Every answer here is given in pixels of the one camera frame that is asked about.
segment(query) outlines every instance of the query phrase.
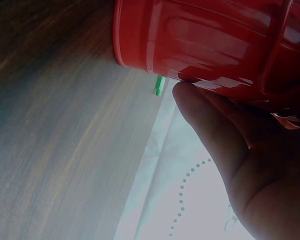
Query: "hand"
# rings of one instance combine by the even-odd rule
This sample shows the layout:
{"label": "hand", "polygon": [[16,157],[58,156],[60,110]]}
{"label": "hand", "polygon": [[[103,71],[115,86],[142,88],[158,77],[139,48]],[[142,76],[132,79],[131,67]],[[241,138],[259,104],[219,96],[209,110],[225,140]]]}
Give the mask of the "hand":
{"label": "hand", "polygon": [[300,240],[300,129],[180,82],[176,103],[211,154],[231,205],[258,240]]}

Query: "white curtain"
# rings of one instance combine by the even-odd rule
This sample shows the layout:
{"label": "white curtain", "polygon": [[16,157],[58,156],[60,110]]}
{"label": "white curtain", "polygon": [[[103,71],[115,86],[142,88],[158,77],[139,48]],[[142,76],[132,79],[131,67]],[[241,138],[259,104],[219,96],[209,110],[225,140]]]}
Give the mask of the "white curtain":
{"label": "white curtain", "polygon": [[176,106],[175,84],[167,84],[114,239],[252,240],[211,156]]}

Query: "table surface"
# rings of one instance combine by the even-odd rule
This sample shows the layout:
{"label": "table surface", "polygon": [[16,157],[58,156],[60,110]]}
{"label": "table surface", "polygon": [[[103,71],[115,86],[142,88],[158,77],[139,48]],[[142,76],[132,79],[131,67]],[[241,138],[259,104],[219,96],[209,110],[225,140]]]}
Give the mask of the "table surface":
{"label": "table surface", "polygon": [[0,239],[110,240],[161,97],[113,2],[0,0]]}

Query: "dotted pattern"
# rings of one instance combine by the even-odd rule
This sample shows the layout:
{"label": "dotted pattern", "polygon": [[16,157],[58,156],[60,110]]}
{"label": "dotted pattern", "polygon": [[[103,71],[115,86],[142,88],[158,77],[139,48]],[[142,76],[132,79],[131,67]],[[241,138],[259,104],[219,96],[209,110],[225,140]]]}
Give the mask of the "dotted pattern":
{"label": "dotted pattern", "polygon": [[[197,168],[199,168],[201,165],[200,165],[199,163],[197,163],[195,166],[196,166]],[[186,182],[187,182],[187,179],[186,179],[186,178],[182,179],[182,182],[183,182],[183,184],[186,183]],[[185,189],[185,187],[186,187],[186,186],[184,186],[184,185],[180,185],[180,189]],[[183,192],[179,192],[179,197],[182,197],[183,195],[184,195]],[[180,204],[183,204],[184,201],[183,201],[182,199],[180,199],[180,200],[179,200],[179,203],[180,203]],[[182,207],[180,208],[180,210],[181,210],[181,211],[185,211],[186,209],[185,209],[184,206],[182,206]],[[178,216],[178,217],[181,217],[182,214],[179,212],[179,213],[177,214],[177,216]],[[171,229],[171,230],[175,229],[175,226],[174,226],[174,225],[170,226],[170,229]]]}

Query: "red mug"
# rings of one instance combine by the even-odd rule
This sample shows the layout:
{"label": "red mug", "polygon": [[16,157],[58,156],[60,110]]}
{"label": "red mug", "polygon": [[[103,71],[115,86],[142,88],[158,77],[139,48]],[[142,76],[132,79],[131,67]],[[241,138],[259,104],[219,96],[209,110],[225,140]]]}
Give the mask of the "red mug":
{"label": "red mug", "polygon": [[126,67],[300,116],[300,0],[116,0]]}

